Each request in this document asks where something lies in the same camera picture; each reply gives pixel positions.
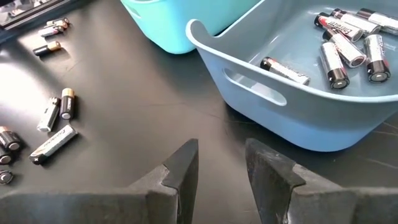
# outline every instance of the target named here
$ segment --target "silver battery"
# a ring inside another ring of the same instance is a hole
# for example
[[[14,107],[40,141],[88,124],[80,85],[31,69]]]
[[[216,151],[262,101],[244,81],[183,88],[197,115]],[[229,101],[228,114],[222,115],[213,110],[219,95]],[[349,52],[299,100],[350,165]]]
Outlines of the silver battery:
[[[343,11],[341,9],[335,9],[331,13],[331,15],[337,19],[341,19],[342,21],[348,24],[360,28],[361,30],[363,30],[365,36],[371,34],[377,34],[378,32],[380,32],[381,29],[381,26],[379,24],[369,22],[368,20],[363,19],[362,17],[355,16],[354,14]]]
[[[310,78],[308,76],[296,70],[293,70],[288,66],[282,65],[270,57],[262,59],[260,67],[269,72],[275,73],[303,85],[308,85],[308,83],[310,82]]]
[[[384,82],[390,78],[389,64],[384,52],[381,35],[373,34],[365,38],[366,68],[370,82]]]
[[[42,37],[50,37],[52,35],[59,34],[63,32],[64,29],[62,26],[51,26],[44,29],[39,30],[39,35]]]
[[[335,44],[340,57],[351,68],[362,65],[366,60],[366,55],[337,30],[327,29],[323,39]]]
[[[314,24],[324,29],[336,29],[344,34],[351,42],[358,41],[363,35],[363,31],[360,28],[329,16],[324,12],[317,15]]]
[[[41,146],[39,146],[34,152],[32,152],[32,154],[29,156],[29,159],[34,164],[40,165],[77,134],[77,131],[75,131],[70,125],[66,125],[59,132],[55,133],[49,140],[45,141]]]
[[[362,8],[356,14],[375,24],[379,24],[383,32],[398,35],[398,18],[387,16],[365,8]]]
[[[334,43],[326,42],[322,44],[321,61],[331,88],[342,89],[349,85],[347,72]]]
[[[37,130],[48,133],[51,132],[54,121],[57,118],[58,112],[60,110],[61,100],[56,97],[51,97],[49,99],[48,105],[37,125]]]

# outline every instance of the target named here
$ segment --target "energizer battery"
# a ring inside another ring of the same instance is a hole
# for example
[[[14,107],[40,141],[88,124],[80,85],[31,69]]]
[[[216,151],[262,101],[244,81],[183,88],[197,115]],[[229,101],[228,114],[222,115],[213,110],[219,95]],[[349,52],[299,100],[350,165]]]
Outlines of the energizer battery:
[[[387,16],[365,8],[362,8],[356,14],[375,24],[379,24],[382,31],[398,35],[398,18]]]
[[[384,82],[390,76],[389,64],[384,53],[384,44],[381,35],[373,34],[365,38],[365,51],[368,59],[366,66],[370,82]]]
[[[275,73],[303,85],[308,85],[308,83],[310,82],[310,78],[306,75],[295,71],[285,65],[282,65],[270,57],[262,59],[260,67],[269,72]]]
[[[321,61],[331,88],[342,89],[349,85],[347,72],[334,43],[326,42],[322,44]]]
[[[35,165],[41,165],[47,158],[77,134],[77,131],[75,131],[70,125],[66,125],[32,152],[29,156],[30,161]]]
[[[331,15],[337,19],[341,19],[348,24],[360,28],[361,30],[363,30],[364,35],[377,34],[381,29],[380,25],[369,22],[366,19],[355,16],[354,14],[348,13],[341,9],[335,9],[333,12],[331,12]]]
[[[343,34],[337,30],[327,29],[323,33],[323,39],[335,44],[341,58],[351,68],[356,68],[366,60],[366,55],[363,54],[353,43],[351,43]]]
[[[317,15],[314,24],[324,29],[336,29],[344,34],[351,42],[358,41],[363,35],[363,31],[360,28],[331,17],[324,12]]]

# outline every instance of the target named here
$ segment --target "black battery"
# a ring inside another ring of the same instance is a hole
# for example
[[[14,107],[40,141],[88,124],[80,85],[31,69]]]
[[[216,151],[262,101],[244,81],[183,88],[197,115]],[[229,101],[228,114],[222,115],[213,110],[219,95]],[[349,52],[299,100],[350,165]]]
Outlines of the black battery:
[[[383,32],[398,35],[398,18],[365,8],[360,9],[356,14],[368,21],[379,24]]]
[[[349,85],[347,72],[334,43],[326,42],[322,44],[321,61],[331,88],[342,89]]]
[[[39,30],[39,35],[41,37],[50,37],[52,35],[63,33],[63,31],[64,28],[62,26],[50,26]]]
[[[62,119],[72,119],[75,104],[75,92],[71,88],[62,90],[60,116]]]
[[[51,54],[54,51],[60,50],[62,48],[61,44],[58,41],[53,41],[45,46],[38,47],[33,50],[33,53],[36,56],[42,57],[48,54]]]
[[[370,82],[385,82],[391,77],[389,63],[384,52],[382,36],[373,34],[364,41],[366,56],[366,67]]]
[[[339,55],[351,68],[356,68],[365,62],[366,55],[337,30],[327,29],[322,37],[323,40],[335,44]]]
[[[341,19],[348,24],[360,28],[361,30],[363,30],[365,36],[377,34],[381,30],[381,26],[379,24],[375,24],[366,19],[363,19],[362,17],[356,16],[341,9],[335,9],[333,12],[331,12],[330,15],[335,18]]]
[[[8,170],[0,170],[0,184],[9,184],[14,178],[14,174]]]
[[[18,135],[4,126],[0,126],[0,143],[8,151],[17,151],[22,146],[22,141]]]
[[[12,163],[13,158],[14,157],[11,152],[5,149],[0,149],[0,165],[4,166]]]
[[[324,29],[336,29],[344,34],[351,42],[358,41],[363,35],[363,31],[360,28],[329,16],[324,12],[316,16],[314,24]]]

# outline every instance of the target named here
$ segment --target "plastic container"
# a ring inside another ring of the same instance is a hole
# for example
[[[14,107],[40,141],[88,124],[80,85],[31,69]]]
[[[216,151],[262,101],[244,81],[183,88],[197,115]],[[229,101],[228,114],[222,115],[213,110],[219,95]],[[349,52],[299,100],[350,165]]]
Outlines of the plastic container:
[[[320,62],[323,30],[313,21],[334,8],[396,15],[396,0],[262,0],[217,37],[187,25],[225,102],[284,139],[313,151],[352,146],[398,110],[398,37],[384,34],[392,77],[368,82],[366,66],[348,69],[344,90],[329,89]],[[363,40],[357,43],[361,48]],[[259,68],[273,57],[311,78],[304,86]]]
[[[185,35],[190,19],[200,19],[215,35],[259,1],[121,0],[145,36],[172,54],[184,54],[195,48]]]

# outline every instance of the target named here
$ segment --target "table surface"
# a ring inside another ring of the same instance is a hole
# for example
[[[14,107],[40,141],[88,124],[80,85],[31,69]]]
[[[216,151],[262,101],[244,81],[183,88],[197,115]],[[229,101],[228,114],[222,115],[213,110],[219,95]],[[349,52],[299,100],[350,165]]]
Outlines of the table surface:
[[[398,116],[350,149],[307,151],[231,109],[196,51],[164,52],[119,1],[95,1],[66,16],[73,25],[56,38],[65,50],[45,60],[34,56],[31,50],[45,40],[32,30],[0,51],[0,123],[27,143],[21,159],[2,167],[16,179],[0,194],[31,186],[124,187],[190,138],[200,145],[193,223],[260,223],[246,173],[246,138],[342,186],[398,187]],[[27,157],[48,139],[35,127],[48,98],[65,87],[78,95],[71,124],[80,136],[46,166],[35,166]]]

